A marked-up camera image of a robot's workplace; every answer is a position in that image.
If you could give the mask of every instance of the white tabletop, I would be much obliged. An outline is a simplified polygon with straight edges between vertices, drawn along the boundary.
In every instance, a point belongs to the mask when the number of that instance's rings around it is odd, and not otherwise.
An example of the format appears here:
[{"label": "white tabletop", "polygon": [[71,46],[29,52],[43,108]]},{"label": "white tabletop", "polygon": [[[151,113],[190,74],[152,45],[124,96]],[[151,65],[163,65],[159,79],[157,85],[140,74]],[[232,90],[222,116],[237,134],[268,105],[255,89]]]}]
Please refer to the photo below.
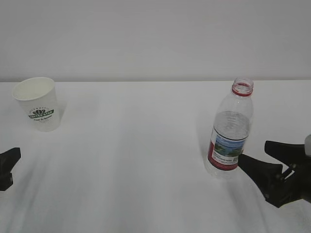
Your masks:
[{"label": "white tabletop", "polygon": [[[61,126],[41,133],[0,83],[0,152],[21,148],[0,194],[0,233],[309,233],[311,204],[279,209],[237,168],[211,177],[206,154],[232,82],[57,83]],[[304,143],[311,81],[257,81],[245,154]]]}]

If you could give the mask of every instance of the paper cup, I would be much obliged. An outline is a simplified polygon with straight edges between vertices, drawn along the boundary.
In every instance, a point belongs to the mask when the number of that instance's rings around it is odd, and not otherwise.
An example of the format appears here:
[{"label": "paper cup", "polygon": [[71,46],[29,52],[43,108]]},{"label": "paper cup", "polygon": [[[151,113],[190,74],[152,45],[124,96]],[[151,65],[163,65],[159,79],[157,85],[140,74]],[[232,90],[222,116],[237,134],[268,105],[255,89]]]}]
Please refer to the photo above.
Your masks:
[{"label": "paper cup", "polygon": [[24,80],[13,88],[12,95],[39,131],[49,132],[59,126],[55,82],[52,79]]}]

